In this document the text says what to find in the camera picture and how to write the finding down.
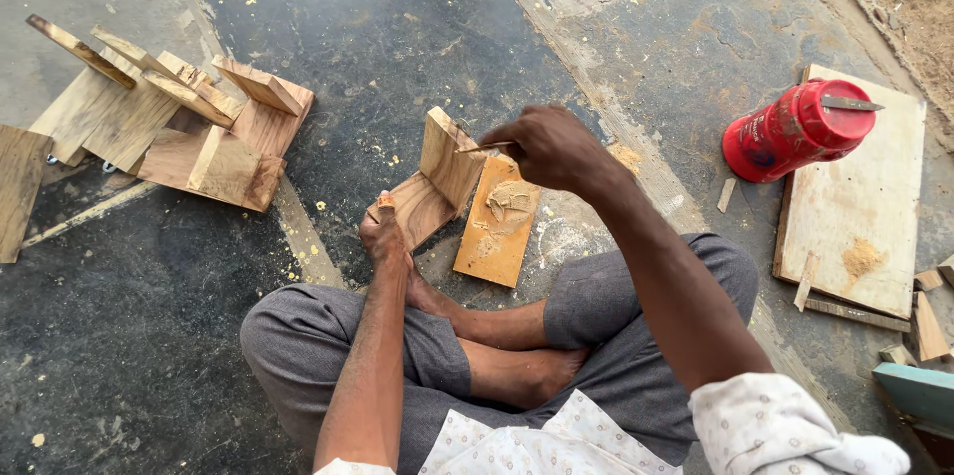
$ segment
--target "red container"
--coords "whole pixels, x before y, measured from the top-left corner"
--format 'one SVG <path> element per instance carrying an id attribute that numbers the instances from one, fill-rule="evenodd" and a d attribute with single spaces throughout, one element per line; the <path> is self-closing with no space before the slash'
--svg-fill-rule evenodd
<path id="1" fill-rule="evenodd" d="M 722 136 L 722 153 L 739 177 L 770 183 L 813 162 L 838 160 L 852 152 L 875 126 L 875 112 L 821 105 L 821 97 L 871 102 L 843 79 L 809 79 L 775 103 L 737 119 Z"/>

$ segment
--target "sawdust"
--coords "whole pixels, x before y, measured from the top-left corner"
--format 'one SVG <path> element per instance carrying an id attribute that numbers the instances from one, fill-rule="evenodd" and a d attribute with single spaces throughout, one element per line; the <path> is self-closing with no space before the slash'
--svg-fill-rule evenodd
<path id="1" fill-rule="evenodd" d="M 498 222 L 519 223 L 533 213 L 532 194 L 536 186 L 527 181 L 506 181 L 500 183 L 487 195 L 486 205 Z"/>
<path id="2" fill-rule="evenodd" d="M 855 245 L 841 254 L 841 264 L 848 273 L 849 287 L 858 279 L 874 270 L 881 263 L 883 255 L 877 254 L 877 248 L 862 237 L 855 237 Z"/>

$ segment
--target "wooden piece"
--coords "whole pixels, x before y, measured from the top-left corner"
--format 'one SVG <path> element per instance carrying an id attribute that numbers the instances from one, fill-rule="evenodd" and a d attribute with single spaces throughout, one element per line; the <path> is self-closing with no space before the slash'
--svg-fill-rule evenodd
<path id="1" fill-rule="evenodd" d="M 189 174 L 188 187 L 241 205 L 255 178 L 261 154 L 222 127 L 212 127 Z"/>
<path id="2" fill-rule="evenodd" d="M 116 68 L 113 64 L 106 61 L 100 54 L 89 48 L 85 42 L 79 41 L 66 30 L 56 24 L 38 16 L 30 15 L 27 23 L 36 28 L 36 31 L 52 39 L 66 50 L 82 60 L 87 66 L 106 75 L 107 78 L 114 80 L 126 89 L 132 89 L 136 81 L 129 75 Z"/>
<path id="3" fill-rule="evenodd" d="M 156 61 L 191 89 L 195 89 L 200 83 L 212 83 L 212 77 L 207 72 L 187 64 L 185 60 L 178 58 L 171 52 L 163 50 Z"/>
<path id="4" fill-rule="evenodd" d="M 941 280 L 941 275 L 938 274 L 936 270 L 928 270 L 921 274 L 914 274 L 914 279 L 921 285 L 920 287 L 915 287 L 919 291 L 930 291 L 945 284 L 944 281 Z"/>
<path id="5" fill-rule="evenodd" d="M 149 52 L 146 52 L 132 42 L 128 42 L 125 39 L 117 36 L 99 24 L 94 26 L 90 33 L 93 37 L 104 42 L 106 46 L 112 48 L 113 51 L 123 56 L 127 62 L 138 67 L 140 70 L 144 71 L 146 69 L 153 69 L 155 72 L 165 76 L 168 79 L 174 79 L 182 85 L 188 86 L 184 79 L 179 78 L 178 75 L 169 70 L 168 67 L 162 65 L 161 62 L 150 55 Z"/>
<path id="6" fill-rule="evenodd" d="M 923 291 L 918 291 L 918 307 L 914 310 L 914 317 L 918 324 L 918 358 L 926 361 L 950 354 L 951 347 Z"/>
<path id="7" fill-rule="evenodd" d="M 871 374 L 901 412 L 954 428 L 954 375 L 898 363 L 881 363 Z"/>
<path id="8" fill-rule="evenodd" d="M 884 347 L 877 351 L 881 354 L 881 359 L 889 363 L 898 363 L 899 365 L 911 365 L 912 367 L 918 367 L 918 360 L 914 359 L 914 356 L 911 356 L 911 353 L 908 352 L 904 345 L 902 344 L 892 344 L 891 346 Z"/>
<path id="9" fill-rule="evenodd" d="M 798 290 L 795 292 L 795 307 L 800 313 L 805 310 L 805 300 L 808 299 L 808 293 L 812 290 L 812 281 L 815 279 L 815 271 L 820 261 L 821 257 L 809 249 L 808 257 L 805 258 L 805 268 L 802 269 L 801 280 L 798 282 Z"/>
<path id="10" fill-rule="evenodd" d="M 494 197 L 488 200 L 492 194 L 496 196 L 505 189 L 494 192 L 498 185 L 510 181 L 526 183 L 520 178 L 517 164 L 503 158 L 486 159 L 454 271 L 515 287 L 533 225 L 533 213 L 540 200 L 540 187 L 526 183 L 524 188 L 529 197 L 520 203 L 519 209 L 501 208 L 500 197 L 496 197 L 496 205 Z"/>
<path id="11" fill-rule="evenodd" d="M 847 318 L 855 322 L 871 324 L 872 326 L 878 326 L 879 328 L 894 330 L 896 332 L 907 333 L 911 331 L 911 324 L 904 320 L 868 313 L 853 307 L 829 303 L 817 300 L 815 298 L 808 298 L 805 300 L 805 307 L 807 309 L 811 309 L 812 311 L 828 313 L 829 315 L 834 315 L 836 317 Z"/>
<path id="12" fill-rule="evenodd" d="M 235 124 L 232 125 L 232 134 L 245 140 L 246 144 L 261 154 L 280 158 L 288 151 L 288 146 L 291 145 L 292 139 L 302 126 L 302 121 L 308 115 L 311 104 L 315 102 L 315 94 L 287 79 L 275 78 L 299 102 L 302 113 L 297 116 L 291 115 L 266 103 L 250 99 L 248 103 L 245 103 L 245 108 L 242 109 Z"/>
<path id="13" fill-rule="evenodd" d="M 392 189 L 391 195 L 394 196 L 394 215 L 404 234 L 404 245 L 408 251 L 413 251 L 454 217 L 453 206 L 420 171 Z M 381 221 L 377 200 L 367 208 L 367 213 L 376 221 Z"/>
<path id="14" fill-rule="evenodd" d="M 302 113 L 302 105 L 273 75 L 245 66 L 224 56 L 215 56 L 212 65 L 231 79 L 250 99 L 266 103 L 292 115 Z"/>
<path id="15" fill-rule="evenodd" d="M 53 140 L 0 125 L 0 263 L 15 263 Z"/>
<path id="16" fill-rule="evenodd" d="M 846 157 L 788 176 L 773 275 L 798 282 L 805 254 L 814 249 L 825 257 L 814 290 L 909 318 L 924 101 L 824 67 L 808 67 L 804 78 L 847 79 L 886 109 Z"/>
<path id="17" fill-rule="evenodd" d="M 198 115 L 208 119 L 209 122 L 215 125 L 231 128 L 235 122 L 234 118 L 225 115 L 212 105 L 212 103 L 206 101 L 200 97 L 198 93 L 185 87 L 181 83 L 168 79 L 153 70 L 143 71 L 142 78 L 159 88 L 166 95 L 172 97 L 175 101 L 178 101 L 178 103 L 189 106 Z"/>
<path id="18" fill-rule="evenodd" d="M 717 209 L 725 213 L 725 210 L 729 208 L 729 200 L 732 198 L 732 190 L 735 189 L 735 179 L 728 178 L 725 180 L 725 184 L 722 185 L 722 194 L 718 197 L 718 204 L 715 206 Z"/>
<path id="19" fill-rule="evenodd" d="M 457 126 L 440 106 L 424 118 L 421 173 L 454 206 L 456 216 L 464 213 L 477 184 L 486 154 L 457 152 L 477 144 Z"/>

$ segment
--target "person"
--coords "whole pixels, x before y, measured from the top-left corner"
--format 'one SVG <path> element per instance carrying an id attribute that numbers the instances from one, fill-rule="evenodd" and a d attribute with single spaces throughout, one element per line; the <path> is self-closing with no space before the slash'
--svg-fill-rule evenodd
<path id="1" fill-rule="evenodd" d="M 483 312 L 423 279 L 393 209 L 365 215 L 365 298 L 291 285 L 241 328 L 318 473 L 668 475 L 695 440 L 717 475 L 909 469 L 898 445 L 839 433 L 774 373 L 746 330 L 753 260 L 677 235 L 566 108 L 529 106 L 481 143 L 498 142 L 514 142 L 502 149 L 523 178 L 589 203 L 619 249 L 567 262 L 544 300 Z"/>

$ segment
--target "plywood board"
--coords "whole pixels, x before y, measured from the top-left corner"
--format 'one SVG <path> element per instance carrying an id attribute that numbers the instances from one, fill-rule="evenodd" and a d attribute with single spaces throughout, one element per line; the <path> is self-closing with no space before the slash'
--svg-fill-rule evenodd
<path id="1" fill-rule="evenodd" d="M 394 196 L 398 227 L 404 234 L 408 251 L 413 251 L 454 217 L 453 206 L 420 171 L 392 189 L 391 195 Z M 367 213 L 380 221 L 377 201 L 367 208 Z"/>
<path id="2" fill-rule="evenodd" d="M 539 200 L 540 187 L 522 180 L 516 163 L 487 158 L 454 271 L 515 287 Z"/>
<path id="3" fill-rule="evenodd" d="M 435 106 L 424 118 L 421 173 L 441 191 L 460 216 L 480 177 L 484 152 L 457 152 L 477 147 L 470 136 Z"/>
<path id="4" fill-rule="evenodd" d="M 245 140 L 252 149 L 281 158 L 288 151 L 292 139 L 298 133 L 299 127 L 311 104 L 315 102 L 315 94 L 287 79 L 275 77 L 285 89 L 295 97 L 302 106 L 302 113 L 291 115 L 266 103 L 259 103 L 250 99 L 245 108 L 232 125 L 232 134 Z"/>
<path id="5" fill-rule="evenodd" d="M 240 64 L 224 56 L 215 56 L 212 65 L 222 76 L 232 80 L 250 99 L 266 103 L 291 115 L 302 113 L 302 104 L 288 92 L 275 76 Z"/>
<path id="6" fill-rule="evenodd" d="M 0 125 L 0 263 L 15 263 L 53 140 Z"/>
<path id="7" fill-rule="evenodd" d="M 885 109 L 854 152 L 788 175 L 773 274 L 798 282 L 814 249 L 821 256 L 814 290 L 909 318 L 924 101 L 814 65 L 804 78 L 847 79 Z"/>

